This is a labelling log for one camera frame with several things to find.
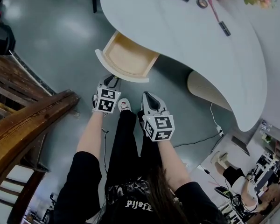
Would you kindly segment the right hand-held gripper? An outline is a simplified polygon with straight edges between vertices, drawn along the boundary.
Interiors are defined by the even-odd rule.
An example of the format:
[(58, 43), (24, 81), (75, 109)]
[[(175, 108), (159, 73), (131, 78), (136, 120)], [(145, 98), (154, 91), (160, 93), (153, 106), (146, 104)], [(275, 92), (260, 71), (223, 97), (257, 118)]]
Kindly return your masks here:
[(175, 130), (172, 115), (168, 115), (165, 102), (155, 94), (145, 91), (142, 94), (144, 132), (153, 142), (170, 140)]

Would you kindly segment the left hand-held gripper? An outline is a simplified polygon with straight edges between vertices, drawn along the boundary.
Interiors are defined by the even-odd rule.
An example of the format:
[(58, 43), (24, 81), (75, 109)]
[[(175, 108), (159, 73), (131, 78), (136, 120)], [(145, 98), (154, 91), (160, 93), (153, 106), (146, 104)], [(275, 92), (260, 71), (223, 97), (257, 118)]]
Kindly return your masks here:
[(97, 90), (92, 98), (93, 110), (103, 113), (113, 113), (115, 106), (119, 100), (121, 92), (108, 88), (111, 82), (111, 88), (119, 88), (121, 79), (108, 74), (100, 78)]

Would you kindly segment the large white drawer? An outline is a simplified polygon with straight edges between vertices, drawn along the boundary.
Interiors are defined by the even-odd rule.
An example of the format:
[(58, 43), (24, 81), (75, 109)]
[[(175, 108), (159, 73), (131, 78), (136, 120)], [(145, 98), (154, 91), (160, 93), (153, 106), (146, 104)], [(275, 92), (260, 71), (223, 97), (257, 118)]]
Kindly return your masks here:
[(116, 31), (103, 50), (95, 54), (114, 76), (134, 83), (148, 83), (147, 77), (159, 53), (133, 42)]

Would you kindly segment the white curved desk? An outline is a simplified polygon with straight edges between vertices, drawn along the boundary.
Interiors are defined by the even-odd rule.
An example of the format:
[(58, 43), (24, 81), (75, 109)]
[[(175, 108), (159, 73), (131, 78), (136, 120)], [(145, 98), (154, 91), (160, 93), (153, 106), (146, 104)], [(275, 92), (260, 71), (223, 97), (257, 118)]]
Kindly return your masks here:
[(233, 112), (239, 129), (258, 122), (266, 102), (267, 75), (261, 45), (235, 0), (100, 0), (104, 15), (135, 43), (190, 67), (189, 91)]

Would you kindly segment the person's left forearm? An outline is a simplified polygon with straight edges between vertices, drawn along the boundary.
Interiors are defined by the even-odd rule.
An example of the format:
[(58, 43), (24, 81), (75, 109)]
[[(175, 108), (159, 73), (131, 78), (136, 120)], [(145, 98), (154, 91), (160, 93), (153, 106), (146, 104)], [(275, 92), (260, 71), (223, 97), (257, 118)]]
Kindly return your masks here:
[(77, 153), (87, 152), (99, 159), (101, 149), (101, 128), (103, 123), (103, 117), (103, 113), (99, 111), (95, 111), (92, 114), (79, 140), (77, 146)]

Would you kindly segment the person's right forearm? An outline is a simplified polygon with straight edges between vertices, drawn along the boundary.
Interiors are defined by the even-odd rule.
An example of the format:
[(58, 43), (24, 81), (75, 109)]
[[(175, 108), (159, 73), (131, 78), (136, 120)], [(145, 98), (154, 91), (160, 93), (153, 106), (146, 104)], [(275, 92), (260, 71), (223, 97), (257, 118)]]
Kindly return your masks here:
[(191, 182), (191, 178), (174, 147), (169, 140), (158, 141), (165, 177), (170, 188), (175, 192), (182, 185)]

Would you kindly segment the person's white shoe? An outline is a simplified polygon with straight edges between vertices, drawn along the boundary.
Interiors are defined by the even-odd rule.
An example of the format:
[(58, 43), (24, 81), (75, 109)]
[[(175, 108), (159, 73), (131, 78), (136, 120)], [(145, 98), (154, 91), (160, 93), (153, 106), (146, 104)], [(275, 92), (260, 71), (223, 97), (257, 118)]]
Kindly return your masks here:
[(127, 98), (122, 98), (118, 101), (118, 109), (122, 111), (132, 111), (130, 102)]

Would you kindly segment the person's black trousers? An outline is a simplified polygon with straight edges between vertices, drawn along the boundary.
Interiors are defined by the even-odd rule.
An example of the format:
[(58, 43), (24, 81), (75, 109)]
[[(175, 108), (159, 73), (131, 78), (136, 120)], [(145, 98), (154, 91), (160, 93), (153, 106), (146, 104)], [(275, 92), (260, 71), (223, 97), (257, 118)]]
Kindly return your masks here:
[(157, 142), (143, 135), (142, 150), (138, 155), (134, 137), (136, 114), (130, 110), (120, 112), (116, 135), (107, 171), (105, 190), (124, 184), (140, 176), (145, 176), (149, 170), (161, 167), (161, 155)]

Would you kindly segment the person's black printed t-shirt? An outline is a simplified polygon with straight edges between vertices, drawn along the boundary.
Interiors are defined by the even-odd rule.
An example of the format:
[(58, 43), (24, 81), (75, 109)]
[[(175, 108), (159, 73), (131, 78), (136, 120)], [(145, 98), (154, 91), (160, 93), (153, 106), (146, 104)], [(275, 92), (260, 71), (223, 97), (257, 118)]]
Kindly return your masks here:
[[(54, 224), (85, 224), (101, 211), (98, 185), (101, 180), (98, 159), (88, 152), (74, 155), (64, 187), (54, 210)], [(113, 186), (111, 203), (106, 204), (98, 224), (161, 224), (147, 199), (148, 186), (141, 178), (124, 186)], [(174, 195), (190, 224), (227, 224), (217, 206), (197, 182), (182, 185)]]

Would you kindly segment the black lipstick tube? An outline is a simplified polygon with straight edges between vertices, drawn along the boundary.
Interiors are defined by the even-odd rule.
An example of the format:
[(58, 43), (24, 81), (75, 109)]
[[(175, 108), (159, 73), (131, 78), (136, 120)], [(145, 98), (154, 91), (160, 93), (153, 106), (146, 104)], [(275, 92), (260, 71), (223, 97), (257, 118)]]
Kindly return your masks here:
[(221, 27), (221, 29), (223, 30), (223, 32), (225, 33), (226, 36), (231, 35), (229, 29), (227, 28), (226, 24), (223, 21), (220, 21), (218, 24), (219, 24), (219, 26)]

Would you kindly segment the grey shelf unit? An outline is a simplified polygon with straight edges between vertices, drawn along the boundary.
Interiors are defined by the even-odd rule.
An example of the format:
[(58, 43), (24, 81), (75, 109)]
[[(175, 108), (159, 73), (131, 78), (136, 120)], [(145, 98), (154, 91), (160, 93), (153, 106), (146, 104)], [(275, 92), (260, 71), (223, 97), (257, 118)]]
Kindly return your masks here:
[[(245, 154), (247, 157), (258, 160), (263, 153), (267, 153), (280, 161), (280, 129), (271, 124), (270, 132), (264, 132), (260, 129), (261, 123), (271, 124), (265, 119), (259, 119), (247, 132), (243, 132), (237, 126), (234, 126), (227, 133), (225, 140), (229, 144), (235, 145), (238, 154)], [(269, 144), (262, 140), (263, 134), (272, 137)]]

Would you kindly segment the black round bin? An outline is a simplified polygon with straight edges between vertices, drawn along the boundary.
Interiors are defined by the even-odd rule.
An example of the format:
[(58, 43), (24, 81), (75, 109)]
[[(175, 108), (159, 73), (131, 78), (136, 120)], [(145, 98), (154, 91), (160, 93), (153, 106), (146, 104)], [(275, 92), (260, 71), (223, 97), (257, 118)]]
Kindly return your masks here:
[(0, 55), (9, 55), (15, 46), (15, 37), (11, 28), (0, 22)]

